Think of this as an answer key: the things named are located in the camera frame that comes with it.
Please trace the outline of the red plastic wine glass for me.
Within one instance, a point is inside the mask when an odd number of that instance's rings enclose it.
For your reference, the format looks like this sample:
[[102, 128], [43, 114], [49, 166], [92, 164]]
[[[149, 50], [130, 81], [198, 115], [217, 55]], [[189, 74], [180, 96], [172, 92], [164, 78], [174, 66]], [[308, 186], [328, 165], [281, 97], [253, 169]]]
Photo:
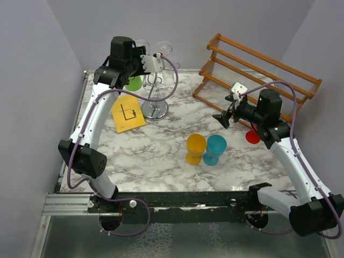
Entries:
[[260, 137], [256, 133], [255, 125], [253, 125], [251, 130], [246, 133], [245, 138], [250, 144], [254, 144], [254, 145], [258, 144], [261, 141]]

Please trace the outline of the blue plastic wine glass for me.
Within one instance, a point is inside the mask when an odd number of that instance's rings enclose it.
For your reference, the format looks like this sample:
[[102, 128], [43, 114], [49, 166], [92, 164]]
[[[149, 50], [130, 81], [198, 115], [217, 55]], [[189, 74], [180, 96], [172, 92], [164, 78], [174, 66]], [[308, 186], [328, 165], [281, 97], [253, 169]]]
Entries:
[[207, 139], [206, 152], [203, 155], [203, 161], [207, 166], [215, 166], [219, 162], [219, 157], [227, 148], [227, 141], [218, 134], [209, 136]]

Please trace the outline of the yellow plastic wine glass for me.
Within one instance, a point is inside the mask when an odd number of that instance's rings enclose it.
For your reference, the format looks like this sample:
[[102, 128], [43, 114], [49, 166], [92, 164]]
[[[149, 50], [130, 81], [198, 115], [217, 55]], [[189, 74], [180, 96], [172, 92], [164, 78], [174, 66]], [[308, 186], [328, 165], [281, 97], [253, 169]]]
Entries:
[[192, 134], [187, 139], [187, 154], [185, 159], [192, 166], [198, 165], [202, 160], [202, 155], [206, 150], [206, 139], [200, 134]]

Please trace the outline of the clear wine glass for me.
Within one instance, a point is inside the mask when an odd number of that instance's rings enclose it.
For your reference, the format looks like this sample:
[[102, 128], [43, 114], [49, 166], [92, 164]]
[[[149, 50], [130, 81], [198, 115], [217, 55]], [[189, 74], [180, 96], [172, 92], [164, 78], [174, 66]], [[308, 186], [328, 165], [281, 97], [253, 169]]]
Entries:
[[161, 52], [163, 56], [168, 56], [173, 51], [172, 45], [168, 41], [160, 41], [155, 46], [157, 51]]
[[147, 42], [146, 40], [136, 40], [135, 41], [136, 46], [137, 47], [145, 47], [145, 53], [146, 55], [150, 55], [151, 54], [151, 46], [149, 44], [149, 42]]

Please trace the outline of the green plastic wine glass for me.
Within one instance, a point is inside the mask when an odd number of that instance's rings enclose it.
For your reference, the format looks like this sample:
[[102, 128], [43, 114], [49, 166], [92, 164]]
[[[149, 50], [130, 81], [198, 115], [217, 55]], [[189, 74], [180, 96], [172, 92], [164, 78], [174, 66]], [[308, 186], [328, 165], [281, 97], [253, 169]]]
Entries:
[[128, 84], [125, 85], [125, 89], [130, 92], [140, 90], [142, 87], [142, 80], [140, 76], [130, 77]]

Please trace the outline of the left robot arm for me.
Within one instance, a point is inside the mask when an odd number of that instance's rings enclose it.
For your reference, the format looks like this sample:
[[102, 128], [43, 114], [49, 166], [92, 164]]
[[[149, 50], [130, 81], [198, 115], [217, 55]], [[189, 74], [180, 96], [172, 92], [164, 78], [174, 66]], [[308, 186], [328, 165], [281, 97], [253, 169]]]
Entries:
[[118, 207], [118, 189], [105, 172], [107, 157], [97, 150], [99, 140], [108, 114], [130, 77], [144, 74], [141, 56], [145, 52], [144, 46], [136, 46], [129, 37], [113, 37], [109, 56], [94, 72], [91, 96], [79, 124], [69, 139], [58, 145], [67, 175], [75, 172], [81, 182], [87, 181], [102, 196], [100, 206], [107, 212]]

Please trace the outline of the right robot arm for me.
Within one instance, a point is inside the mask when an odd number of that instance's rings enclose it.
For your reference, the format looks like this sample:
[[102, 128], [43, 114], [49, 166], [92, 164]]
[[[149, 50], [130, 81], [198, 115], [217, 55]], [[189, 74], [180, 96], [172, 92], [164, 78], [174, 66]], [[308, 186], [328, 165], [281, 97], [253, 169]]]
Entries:
[[252, 185], [247, 204], [252, 210], [268, 206], [289, 220], [291, 229], [299, 236], [319, 234], [326, 239], [338, 239], [343, 234], [340, 217], [343, 196], [333, 194], [325, 186], [303, 155], [293, 134], [293, 125], [281, 118], [282, 99], [273, 89], [260, 91], [257, 104], [249, 104], [244, 86], [233, 89], [226, 96], [231, 104], [221, 114], [214, 115], [224, 128], [229, 118], [245, 120], [255, 125], [260, 140], [279, 160], [294, 186], [297, 196], [291, 197], [269, 183]]

